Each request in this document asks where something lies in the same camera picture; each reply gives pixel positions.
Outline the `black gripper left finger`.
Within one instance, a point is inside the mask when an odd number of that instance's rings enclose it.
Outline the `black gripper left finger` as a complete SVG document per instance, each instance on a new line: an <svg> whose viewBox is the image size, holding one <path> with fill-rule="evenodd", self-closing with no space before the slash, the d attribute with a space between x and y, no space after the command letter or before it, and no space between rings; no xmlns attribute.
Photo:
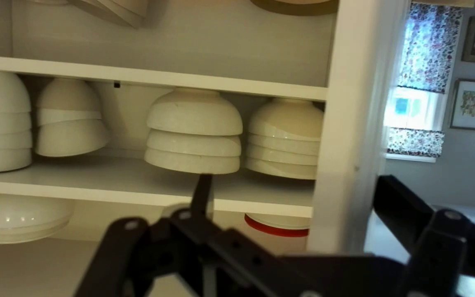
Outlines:
<svg viewBox="0 0 475 297"><path fill-rule="evenodd" d="M210 211L210 201L212 201L212 177L209 173L202 173L194 186L189 208L192 213L205 216Z"/></svg>

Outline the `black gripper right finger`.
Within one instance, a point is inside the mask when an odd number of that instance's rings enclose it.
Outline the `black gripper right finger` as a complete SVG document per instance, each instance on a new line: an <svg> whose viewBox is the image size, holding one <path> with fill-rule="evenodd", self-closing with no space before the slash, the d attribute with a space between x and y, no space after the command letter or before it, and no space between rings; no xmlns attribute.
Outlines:
<svg viewBox="0 0 475 297"><path fill-rule="evenodd" d="M372 210L398 244L412 256L433 256L438 243L423 239L433 208L393 175L380 175L372 195Z"/></svg>

